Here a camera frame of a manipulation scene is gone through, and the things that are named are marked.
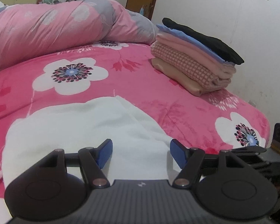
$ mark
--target pink bedsheet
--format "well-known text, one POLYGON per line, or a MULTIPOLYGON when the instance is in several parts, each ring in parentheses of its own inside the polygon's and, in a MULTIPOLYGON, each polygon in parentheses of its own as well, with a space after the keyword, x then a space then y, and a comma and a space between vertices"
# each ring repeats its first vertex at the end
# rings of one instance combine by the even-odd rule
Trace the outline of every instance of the pink bedsheet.
POLYGON ((11 124, 52 105, 121 96, 187 147, 207 153, 266 146, 270 126, 248 103, 220 90, 195 97, 151 66, 148 45, 101 43, 45 55, 0 71, 1 154, 11 124))

